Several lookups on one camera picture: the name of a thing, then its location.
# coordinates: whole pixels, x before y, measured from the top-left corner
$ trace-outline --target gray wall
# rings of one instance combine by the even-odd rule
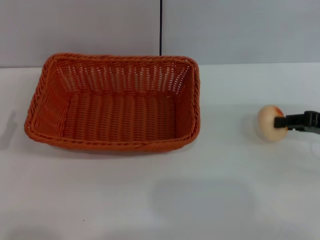
[[[163,0],[163,54],[199,64],[320,62],[320,0]]]
[[[57,52],[159,54],[159,0],[0,0],[0,67]]]

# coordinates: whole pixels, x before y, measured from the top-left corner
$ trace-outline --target basket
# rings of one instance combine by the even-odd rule
[[[171,151],[199,134],[199,94],[187,57],[58,53],[43,66],[24,130],[66,149]]]

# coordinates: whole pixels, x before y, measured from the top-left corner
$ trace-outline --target white table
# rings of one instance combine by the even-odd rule
[[[201,131],[163,154],[68,151],[29,139],[40,68],[0,69],[0,239],[315,240],[320,135],[263,142],[265,104],[320,111],[320,63],[200,66]]]

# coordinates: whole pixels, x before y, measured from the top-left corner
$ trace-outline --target basket rim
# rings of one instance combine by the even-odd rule
[[[48,135],[42,132],[38,132],[34,128],[35,120],[38,112],[41,109],[39,106],[43,102],[45,92],[48,87],[47,79],[52,68],[55,66],[58,60],[83,60],[83,61],[94,61],[94,62],[148,62],[148,63],[167,63],[167,62],[179,62],[191,66],[192,72],[192,100],[191,100],[191,117],[192,117],[192,128],[190,132],[182,137],[176,137],[164,140],[150,140],[150,141],[103,141],[103,140],[82,140],[76,138],[68,138],[63,136]],[[37,142],[47,143],[53,146],[63,147],[65,144],[72,144],[77,149],[78,145],[91,146],[88,149],[101,149],[101,147],[112,147],[112,146],[126,146],[128,149],[134,149],[135,147],[146,147],[148,145],[161,145],[161,144],[179,144],[183,147],[186,144],[191,143],[196,139],[200,132],[200,78],[199,78],[199,66],[198,64],[189,57],[184,56],[112,56],[112,55],[86,55],[77,53],[56,53],[49,57],[44,63],[39,83],[36,87],[35,93],[33,94],[30,107],[28,109],[27,118],[24,123],[25,133],[33,140]]]

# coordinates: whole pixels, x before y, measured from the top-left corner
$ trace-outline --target basket bottom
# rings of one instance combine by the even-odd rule
[[[75,94],[63,128],[63,137],[88,141],[156,141],[176,135],[176,104],[168,96]]]

